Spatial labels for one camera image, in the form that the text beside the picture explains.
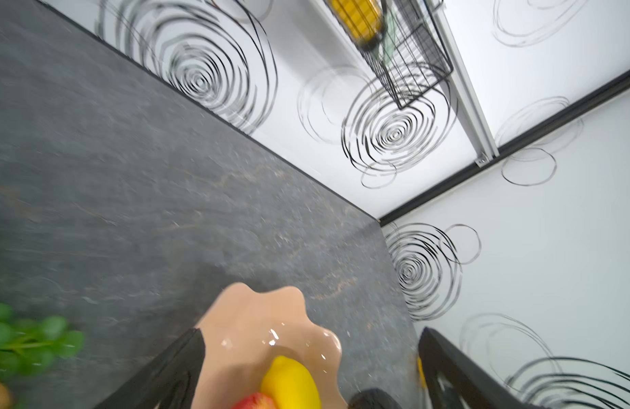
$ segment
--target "black wire basket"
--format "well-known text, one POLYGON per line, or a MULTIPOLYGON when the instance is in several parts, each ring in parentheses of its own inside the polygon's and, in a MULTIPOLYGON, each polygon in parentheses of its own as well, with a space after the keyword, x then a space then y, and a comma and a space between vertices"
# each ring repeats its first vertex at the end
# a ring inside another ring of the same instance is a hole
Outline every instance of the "black wire basket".
POLYGON ((325 2, 400 109, 453 71, 426 0, 325 2))

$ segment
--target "red fruit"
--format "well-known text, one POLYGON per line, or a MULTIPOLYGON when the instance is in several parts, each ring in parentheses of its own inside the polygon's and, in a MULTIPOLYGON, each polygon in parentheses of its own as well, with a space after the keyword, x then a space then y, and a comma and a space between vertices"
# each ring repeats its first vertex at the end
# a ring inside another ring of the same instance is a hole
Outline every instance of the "red fruit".
POLYGON ((231 409, 276 409, 274 401, 264 393, 254 393, 235 404, 231 409))

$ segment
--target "metal basket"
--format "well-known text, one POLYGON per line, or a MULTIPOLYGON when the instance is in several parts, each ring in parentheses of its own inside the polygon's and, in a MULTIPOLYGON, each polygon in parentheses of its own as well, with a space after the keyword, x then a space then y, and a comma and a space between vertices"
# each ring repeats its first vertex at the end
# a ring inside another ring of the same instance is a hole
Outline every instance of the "metal basket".
POLYGON ((341 1, 325 0, 400 109, 417 100, 453 71, 426 0, 419 0, 421 3, 417 0, 393 0, 393 4, 382 0, 383 24, 369 41, 358 41, 357 33, 366 27, 354 26, 354 18, 362 24, 369 24, 367 19, 358 16, 362 16, 361 9, 367 9, 364 3, 377 0, 343 0, 346 5, 343 16, 340 15, 341 8, 333 6, 341 1), (349 3, 358 8, 358 14, 348 11, 349 3))

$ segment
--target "bowl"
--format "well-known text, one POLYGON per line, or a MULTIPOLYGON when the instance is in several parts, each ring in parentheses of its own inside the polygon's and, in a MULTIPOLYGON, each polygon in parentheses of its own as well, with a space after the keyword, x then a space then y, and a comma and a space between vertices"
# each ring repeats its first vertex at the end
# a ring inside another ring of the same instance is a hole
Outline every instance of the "bowl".
POLYGON ((346 409, 337 382, 340 340, 309 320, 296 287, 260 293, 231 284, 195 327, 204 337, 205 359, 192 409, 229 409, 258 392, 278 355, 310 371, 322 408, 346 409))

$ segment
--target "gray marble countertop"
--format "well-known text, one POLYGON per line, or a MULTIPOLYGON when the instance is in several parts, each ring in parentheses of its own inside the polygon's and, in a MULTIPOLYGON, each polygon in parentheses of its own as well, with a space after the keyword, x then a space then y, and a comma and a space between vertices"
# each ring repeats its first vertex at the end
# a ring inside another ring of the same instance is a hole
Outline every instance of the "gray marble countertop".
POLYGON ((376 221, 40 4, 0 0, 0 300, 87 335, 14 392, 92 407, 233 282, 303 291, 342 342, 345 398, 418 406, 376 221))

